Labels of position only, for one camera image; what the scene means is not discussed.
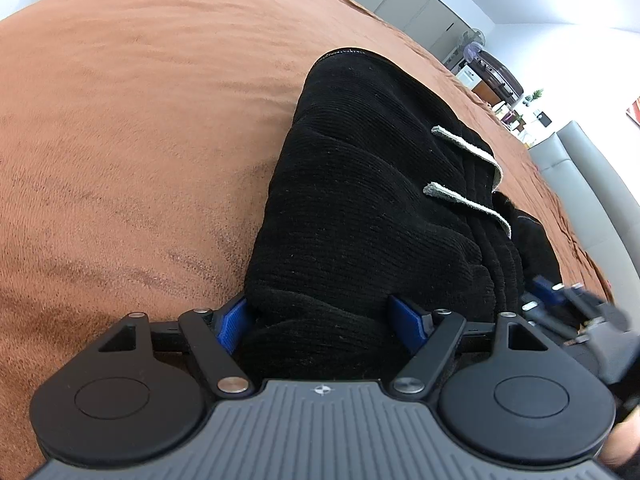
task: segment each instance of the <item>gray cushion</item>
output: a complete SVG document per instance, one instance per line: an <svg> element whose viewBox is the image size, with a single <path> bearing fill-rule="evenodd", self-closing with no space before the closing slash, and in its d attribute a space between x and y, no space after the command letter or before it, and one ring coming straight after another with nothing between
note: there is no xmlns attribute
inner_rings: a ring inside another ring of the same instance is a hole
<svg viewBox="0 0 640 480"><path fill-rule="evenodd" d="M529 154L611 283L617 306L640 329L640 206L575 121Z"/></svg>

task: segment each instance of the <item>black circular pad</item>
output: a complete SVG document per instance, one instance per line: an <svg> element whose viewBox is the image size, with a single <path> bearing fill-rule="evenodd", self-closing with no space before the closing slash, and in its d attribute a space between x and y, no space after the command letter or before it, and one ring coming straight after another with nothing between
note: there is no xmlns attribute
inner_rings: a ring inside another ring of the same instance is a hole
<svg viewBox="0 0 640 480"><path fill-rule="evenodd" d="M78 409L93 418L124 418L141 410L148 402L149 388L126 377L92 381L76 394Z"/></svg>
<svg viewBox="0 0 640 480"><path fill-rule="evenodd" d="M499 383L495 400L508 412L527 418L556 415L569 404L569 394L555 381L542 377L512 377Z"/></svg>
<svg viewBox="0 0 640 480"><path fill-rule="evenodd" d="M520 344L534 339L540 344L531 349ZM616 406L606 386L551 340L524 320L498 318L491 357L449 378L438 411L486 457L559 465L597 452Z"/></svg>

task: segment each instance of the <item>bed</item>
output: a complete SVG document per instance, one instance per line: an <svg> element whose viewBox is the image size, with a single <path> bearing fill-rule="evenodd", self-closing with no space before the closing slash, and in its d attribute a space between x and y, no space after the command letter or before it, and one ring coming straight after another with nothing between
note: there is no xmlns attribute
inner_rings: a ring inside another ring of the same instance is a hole
<svg viewBox="0 0 640 480"><path fill-rule="evenodd" d="M524 145L352 0L43 0L0 22L0 44L3 480L41 462L31 394L89 340L128 312L172 319L241 290L303 81L334 48L442 97L494 149L565 282L610 296Z"/></svg>

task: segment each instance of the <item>black mount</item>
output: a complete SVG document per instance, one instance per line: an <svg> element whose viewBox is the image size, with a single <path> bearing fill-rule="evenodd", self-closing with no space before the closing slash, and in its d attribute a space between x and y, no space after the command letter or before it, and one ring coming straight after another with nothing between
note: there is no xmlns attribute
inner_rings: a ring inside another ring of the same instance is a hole
<svg viewBox="0 0 640 480"><path fill-rule="evenodd" d="M612 427L613 397L540 330L511 312L473 323L394 301L399 336L415 354L383 397L428 406L450 438L488 462L538 467L593 457ZM177 322L129 314L37 390L31 423L44 454L97 470L145 463L190 442L222 400L253 402L264 385L258 392L232 358L249 319L241 296ZM154 352L180 352L189 373ZM449 377L464 352L491 356ZM243 386L221 387L229 379ZM319 399L332 390L319 387L302 390Z"/></svg>

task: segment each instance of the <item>black cloth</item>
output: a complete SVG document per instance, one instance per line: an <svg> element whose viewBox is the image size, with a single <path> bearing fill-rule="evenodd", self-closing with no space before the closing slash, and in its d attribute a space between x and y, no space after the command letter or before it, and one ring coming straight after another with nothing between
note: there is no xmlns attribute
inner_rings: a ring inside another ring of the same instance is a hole
<svg viewBox="0 0 640 480"><path fill-rule="evenodd" d="M514 241L537 250L535 237L510 240L490 215L425 196L437 182L488 208L495 198L495 168L434 126L491 153L434 92L377 54L332 53L312 67L244 284L258 325L236 359L254 380L392 377L408 354L386 323L390 294L468 320L519 310ZM498 201L516 229L526 223ZM527 272L546 274L547 259L559 277L553 251L526 259Z"/></svg>
<svg viewBox="0 0 640 480"><path fill-rule="evenodd" d="M551 283L562 283L560 265L540 220L520 209L500 192L493 195L494 209L511 225L511 241L518 249L525 283L544 276Z"/></svg>

